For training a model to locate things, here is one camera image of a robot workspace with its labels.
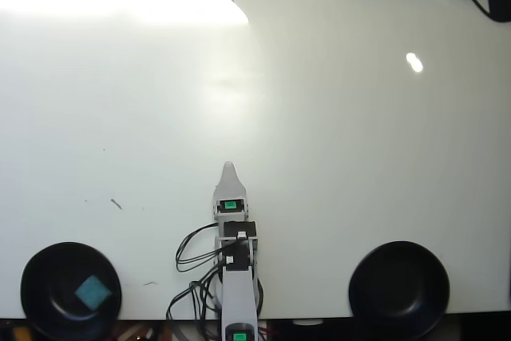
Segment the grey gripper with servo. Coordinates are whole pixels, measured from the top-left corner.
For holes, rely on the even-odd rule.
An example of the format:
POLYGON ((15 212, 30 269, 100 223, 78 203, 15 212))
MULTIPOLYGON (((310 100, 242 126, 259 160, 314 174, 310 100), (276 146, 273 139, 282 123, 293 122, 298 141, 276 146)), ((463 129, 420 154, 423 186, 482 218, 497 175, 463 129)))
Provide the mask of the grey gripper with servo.
POLYGON ((241 183, 236 167, 231 161, 224 163, 214 197, 235 197, 213 200, 213 216, 216 220, 248 220, 246 188, 241 183))

